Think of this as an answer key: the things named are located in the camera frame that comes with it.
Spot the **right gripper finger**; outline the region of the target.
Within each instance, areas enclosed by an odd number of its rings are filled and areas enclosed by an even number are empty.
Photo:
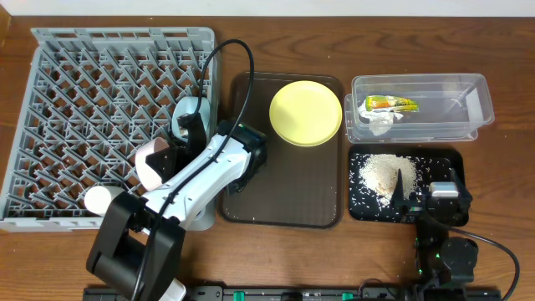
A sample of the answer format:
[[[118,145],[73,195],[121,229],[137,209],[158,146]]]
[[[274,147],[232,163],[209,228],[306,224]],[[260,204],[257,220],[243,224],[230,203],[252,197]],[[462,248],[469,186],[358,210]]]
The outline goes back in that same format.
[[[456,170],[451,168],[450,174],[451,174],[451,182],[455,185],[457,193],[459,195],[462,195],[464,193],[465,186],[461,182],[460,177],[457,175]]]
[[[397,172],[397,181],[395,184],[395,189],[392,194],[392,202],[402,203],[404,199],[405,199],[405,194],[404,194],[403,176],[402,176],[402,170],[399,169]]]

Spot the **pink round bowl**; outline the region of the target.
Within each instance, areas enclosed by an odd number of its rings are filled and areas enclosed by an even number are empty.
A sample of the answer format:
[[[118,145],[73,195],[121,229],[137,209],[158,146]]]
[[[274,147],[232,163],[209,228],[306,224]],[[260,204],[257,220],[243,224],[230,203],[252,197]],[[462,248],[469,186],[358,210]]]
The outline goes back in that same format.
[[[140,183],[147,191],[152,191],[162,185],[162,178],[145,162],[148,155],[153,155],[169,147],[163,138],[142,145],[135,153],[135,169]]]

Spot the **rice and food scraps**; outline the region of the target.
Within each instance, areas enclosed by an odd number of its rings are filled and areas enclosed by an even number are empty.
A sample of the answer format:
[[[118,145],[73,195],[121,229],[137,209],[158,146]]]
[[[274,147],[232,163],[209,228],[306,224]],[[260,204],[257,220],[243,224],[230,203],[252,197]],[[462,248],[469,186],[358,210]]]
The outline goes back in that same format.
[[[427,193],[434,181],[449,181],[452,164],[446,158],[394,154],[349,155],[349,214],[356,220],[399,223],[390,205],[397,172],[402,170],[405,199]]]

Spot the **light blue bowl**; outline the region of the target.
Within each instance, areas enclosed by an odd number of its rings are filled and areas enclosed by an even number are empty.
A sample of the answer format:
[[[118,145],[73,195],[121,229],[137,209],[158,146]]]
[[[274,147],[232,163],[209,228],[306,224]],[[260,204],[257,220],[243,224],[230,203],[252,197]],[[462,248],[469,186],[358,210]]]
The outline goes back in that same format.
[[[187,141],[187,133],[178,125],[178,118],[183,115],[192,114],[197,106],[198,98],[195,96],[186,96],[178,101],[171,119],[171,132],[175,138],[182,141]],[[211,105],[207,98],[201,99],[201,106],[199,109],[201,120],[206,133],[206,138],[209,140],[211,136]]]

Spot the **white paper napkin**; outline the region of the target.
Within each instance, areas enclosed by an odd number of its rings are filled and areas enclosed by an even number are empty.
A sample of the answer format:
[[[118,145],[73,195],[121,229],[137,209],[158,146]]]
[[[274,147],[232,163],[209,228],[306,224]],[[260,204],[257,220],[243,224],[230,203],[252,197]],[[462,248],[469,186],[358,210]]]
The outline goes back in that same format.
[[[404,117],[401,113],[396,112],[367,111],[365,108],[365,104],[362,104],[358,108],[358,113],[361,117],[367,119],[367,121],[369,122],[369,130],[375,136],[385,134],[392,128],[395,120],[400,120]]]

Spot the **white plastic cup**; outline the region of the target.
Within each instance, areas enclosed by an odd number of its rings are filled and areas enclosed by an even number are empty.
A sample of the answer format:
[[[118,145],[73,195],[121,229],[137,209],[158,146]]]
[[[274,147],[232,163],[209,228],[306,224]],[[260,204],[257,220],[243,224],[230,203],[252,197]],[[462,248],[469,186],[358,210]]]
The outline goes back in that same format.
[[[117,186],[94,186],[84,196],[85,207],[98,216],[104,216],[110,203],[125,190]]]

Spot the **green orange snack wrapper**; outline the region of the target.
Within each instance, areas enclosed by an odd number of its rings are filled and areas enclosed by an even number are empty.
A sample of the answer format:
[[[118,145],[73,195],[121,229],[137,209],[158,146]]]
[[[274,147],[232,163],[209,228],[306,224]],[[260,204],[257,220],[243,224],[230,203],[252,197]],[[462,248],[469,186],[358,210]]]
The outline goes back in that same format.
[[[418,112],[419,105],[411,99],[391,95],[369,95],[364,106],[369,112]]]

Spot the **yellow round plate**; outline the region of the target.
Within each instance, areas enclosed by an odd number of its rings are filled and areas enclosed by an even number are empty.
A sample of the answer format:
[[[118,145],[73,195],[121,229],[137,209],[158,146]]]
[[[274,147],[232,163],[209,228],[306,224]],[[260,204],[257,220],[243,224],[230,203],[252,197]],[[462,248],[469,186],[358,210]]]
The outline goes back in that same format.
[[[312,147],[333,138],[343,116],[339,98],[330,88],[300,80],[286,84],[273,96],[269,119],[283,140]]]

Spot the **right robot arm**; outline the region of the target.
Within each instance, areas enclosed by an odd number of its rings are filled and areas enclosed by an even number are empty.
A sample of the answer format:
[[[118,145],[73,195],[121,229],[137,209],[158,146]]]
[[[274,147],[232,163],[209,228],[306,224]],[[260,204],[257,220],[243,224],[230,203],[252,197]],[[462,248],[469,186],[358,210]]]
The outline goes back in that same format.
[[[404,196],[402,173],[396,173],[391,205],[401,211],[403,223],[416,228],[415,265],[419,282],[405,294],[412,300],[466,300],[467,283],[474,281],[478,246],[450,232],[466,224],[473,197],[451,170],[449,181],[435,181],[427,193],[413,200]]]

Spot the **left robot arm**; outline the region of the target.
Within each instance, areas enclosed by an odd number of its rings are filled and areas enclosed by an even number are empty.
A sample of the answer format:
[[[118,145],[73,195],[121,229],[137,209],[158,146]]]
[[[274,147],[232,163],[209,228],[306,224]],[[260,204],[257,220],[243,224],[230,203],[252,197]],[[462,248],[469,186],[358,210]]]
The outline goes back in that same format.
[[[176,279],[185,235],[224,188],[241,191],[267,159],[267,137],[224,120],[207,147],[156,189],[137,197],[117,186],[87,190],[87,209],[104,218],[87,270],[128,300],[182,300]]]

